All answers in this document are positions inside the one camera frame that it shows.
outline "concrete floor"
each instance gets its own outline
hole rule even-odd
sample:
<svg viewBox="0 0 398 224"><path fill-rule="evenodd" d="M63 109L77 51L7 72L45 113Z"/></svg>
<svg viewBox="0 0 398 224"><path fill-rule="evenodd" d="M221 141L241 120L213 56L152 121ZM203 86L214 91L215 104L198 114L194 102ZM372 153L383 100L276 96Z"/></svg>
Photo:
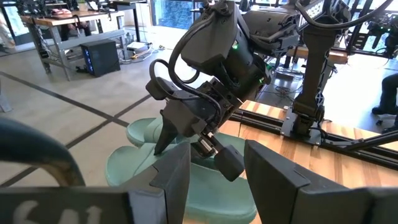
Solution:
<svg viewBox="0 0 398 224"><path fill-rule="evenodd" d="M385 120L381 126L377 126L376 121L379 117L371 114L372 108L379 104L382 79L398 73L396 60L390 60L384 65L386 62L385 58L354 55L349 58L348 64L336 65L338 73L333 74L323 91L325 119L377 133L392 126L393 116ZM292 100L273 93L275 86L284 86L294 91L301 82L299 78L291 81L274 78L273 85L267 86L263 90L265 92L259 94L257 101L279 108L290 106Z"/></svg>
<svg viewBox="0 0 398 224"><path fill-rule="evenodd" d="M154 47L172 48L181 35L183 30L178 29L146 30L146 37ZM171 50L159 51L142 63L122 65L121 71L100 78L76 74L70 82L57 67L52 66L52 74L46 75L34 50L2 57L2 91L13 110L0 116L21 121L65 144L79 164L86 184L105 186L104 167L108 156L118 147L131 145L126 138L126 125L140 118L158 116L165 105L164 101L149 98L145 85L150 79L151 61L168 60L170 53ZM377 131L369 111L377 104L382 78L394 71L360 67L355 63L350 60L350 65L341 67L329 80L325 89L326 118ZM168 77L165 67L159 65L156 70L158 76ZM188 79L195 72L179 61L177 73L182 79ZM207 79L208 76L202 75L192 86ZM0 163L1 186L57 185L43 170L27 168Z"/></svg>

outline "metal frame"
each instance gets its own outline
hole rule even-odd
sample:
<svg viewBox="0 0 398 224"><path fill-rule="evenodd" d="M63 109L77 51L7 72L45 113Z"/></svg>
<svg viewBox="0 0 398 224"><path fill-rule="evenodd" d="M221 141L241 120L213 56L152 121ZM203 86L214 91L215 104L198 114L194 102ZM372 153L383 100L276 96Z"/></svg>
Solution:
<svg viewBox="0 0 398 224"><path fill-rule="evenodd" d="M267 131L272 134L286 136L286 133L281 131L284 121L262 114L246 110L236 110L229 120L239 121L243 125ZM346 156L398 170L398 152L378 146L380 144L392 142L394 139L397 139L396 136L397 133L391 133L369 139L350 139L328 133L325 139L322 139L319 144L315 145ZM300 138L294 138L294 140L306 142L304 139Z"/></svg>
<svg viewBox="0 0 398 224"><path fill-rule="evenodd" d="M42 42L41 42L42 34L40 32L38 32L35 25L33 25L31 23L28 23L27 27L29 29L29 32L32 34L36 51L39 54L40 61L43 64L45 72L47 74L51 73L50 64L54 65L54 66L61 67L61 68L63 68L63 71L65 73L67 80L70 81L72 75L75 73L74 72L75 69L71 68L71 66L69 64L69 60L67 59L67 57L65 55L65 50L70 49L72 47L77 47L80 44L85 44L85 43L93 42L93 41L97 41L97 40L118 38L120 41L120 48L123 52L123 59L127 60L128 52L127 52L127 45L123 38L124 30L123 30L122 18L123 18L122 16L116 17L116 19L118 21L118 30L95 34L95 35L91 35L88 37L79 37L77 39L71 39L71 40L67 40L67 41L61 41L61 36L58 31L58 26L49 27L52 39L54 41L54 46L59 55L59 61L52 60L51 58L42 58L42 56L40 55L40 52L46 51L46 49L44 48L44 46L42 45Z"/></svg>
<svg viewBox="0 0 398 224"><path fill-rule="evenodd" d="M0 79L0 110L4 113L12 111L12 108L8 103L7 97L5 96L3 90L1 89L1 79Z"/></svg>

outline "metal table leg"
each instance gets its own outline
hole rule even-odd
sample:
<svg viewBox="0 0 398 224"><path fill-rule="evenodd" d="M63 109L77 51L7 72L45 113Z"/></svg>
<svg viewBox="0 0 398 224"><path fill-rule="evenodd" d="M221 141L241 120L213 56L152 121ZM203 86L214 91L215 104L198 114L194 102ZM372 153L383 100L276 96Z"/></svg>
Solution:
<svg viewBox="0 0 398 224"><path fill-rule="evenodd" d="M10 104L8 103L8 100L5 96L5 94L1 91L1 80L0 80L0 109L3 112L9 112L12 111L12 108Z"/></svg>
<svg viewBox="0 0 398 224"><path fill-rule="evenodd" d="M138 26L138 17L137 17L137 9L132 9L132 14L134 16L134 27L136 28L137 42L141 42L141 37L139 36L139 26Z"/></svg>
<svg viewBox="0 0 398 224"><path fill-rule="evenodd" d="M65 55L64 49L61 49L59 47L59 43L61 43L61 37L60 33L58 31L57 27L50 27L50 32L51 36L54 40L54 45L55 48L57 49L57 53L59 54L60 58L60 63L62 65L63 71L65 72L65 75L67 76L67 80L70 81L70 77L72 75L72 68L70 67L70 64L68 62L67 56Z"/></svg>
<svg viewBox="0 0 398 224"><path fill-rule="evenodd" d="M30 34L32 34L33 43L35 44L36 51L40 57L40 61L43 64L44 70L45 70L46 74L50 74L51 73L50 64L44 62L43 58L40 54L40 52L46 51L46 49L43 47L43 44L41 41L41 33L38 32L35 25L33 25L33 24L27 23L26 26L29 29Z"/></svg>
<svg viewBox="0 0 398 224"><path fill-rule="evenodd" d="M123 17L118 16L116 18L118 20L118 29L123 29ZM123 53L123 59L127 60L128 59L128 52L127 52L127 44L126 44L126 40L124 39L124 36L120 36L118 37L119 41L120 41L120 48L122 48L122 53Z"/></svg>

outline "glass wall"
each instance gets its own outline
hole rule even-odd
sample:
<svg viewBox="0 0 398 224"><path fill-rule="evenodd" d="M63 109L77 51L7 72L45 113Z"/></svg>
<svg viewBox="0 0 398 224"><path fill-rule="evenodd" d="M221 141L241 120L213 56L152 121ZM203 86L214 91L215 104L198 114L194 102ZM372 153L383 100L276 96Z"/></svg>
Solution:
<svg viewBox="0 0 398 224"><path fill-rule="evenodd" d="M188 29L193 22L192 9L193 1L154 0L153 25Z"/></svg>

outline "wooden table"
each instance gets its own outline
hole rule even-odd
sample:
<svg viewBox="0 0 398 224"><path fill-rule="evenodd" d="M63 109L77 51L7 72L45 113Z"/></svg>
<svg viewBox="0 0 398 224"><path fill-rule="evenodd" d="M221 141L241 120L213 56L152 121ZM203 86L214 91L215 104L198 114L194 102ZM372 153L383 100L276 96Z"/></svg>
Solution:
<svg viewBox="0 0 398 224"><path fill-rule="evenodd" d="M73 18L73 15L77 15L80 18L80 21L97 21L97 25L99 28L99 34L91 35L88 37L79 37L77 39L70 39L66 41L62 41L61 36L58 31L58 26L71 24L78 22L77 18ZM122 49L123 58L128 58L126 41L124 39L124 30L123 30L123 12L112 12L110 14L111 19L116 19L118 22L118 29L110 32L103 32L100 29L101 19L108 19L109 15L104 12L93 12L93 11L73 11L72 14L65 15L57 15L57 17L66 17L66 19L47 19L47 18L31 18L30 16L21 16L23 22L26 23L29 32L32 34L33 42L35 44L35 48L40 57L44 70L47 74L51 73L50 64L63 68L63 71L66 75L68 81L70 81L70 77L75 72L75 68L71 67L69 61L65 55L65 50L78 47L80 44L85 44L89 42L94 42L97 40L105 40L105 39L113 39L118 38L120 42L120 48ZM49 28L51 36L54 41L54 46L56 48L57 57L52 57L51 54L44 55L45 52L52 51L47 48L43 44L43 38L41 37L41 33L37 32L37 25L46 26Z"/></svg>
<svg viewBox="0 0 398 224"><path fill-rule="evenodd" d="M257 112L277 119L284 119L285 112L282 109L263 105L253 101L245 102L241 109ZM335 123L323 123L322 128L329 133L345 136L352 139L370 138L377 133L358 128L344 127ZM239 122L227 121L220 131L243 139L256 140L268 148L278 152L284 157L301 166L316 172L345 187L390 187L398 186L398 171L364 162L352 157L337 154L335 152L310 146L301 142L271 134L249 126L240 125ZM383 145L386 148L398 151L398 142ZM261 223L259 215L252 223Z"/></svg>
<svg viewBox="0 0 398 224"><path fill-rule="evenodd" d="M41 26L53 27L64 24L71 24L78 22L77 18L72 18L73 15L77 15L80 17L80 21L93 21L98 19L107 19L108 14L104 12L93 12L93 11L73 11L72 14L61 14L56 15L56 17L71 17L70 19L47 19L47 18L35 18L35 23ZM123 12L112 12L111 18L116 18L118 16L124 16ZM32 19L30 16L21 16L21 20L23 22L32 23Z"/></svg>
<svg viewBox="0 0 398 224"><path fill-rule="evenodd" d="M290 49L287 52L287 56L292 57L294 55L294 50L295 49ZM306 47L298 47L297 52L296 52L296 57L307 59L308 58L308 49ZM346 64L348 62L347 53L331 51L329 53L329 61L333 64L340 64L340 65Z"/></svg>

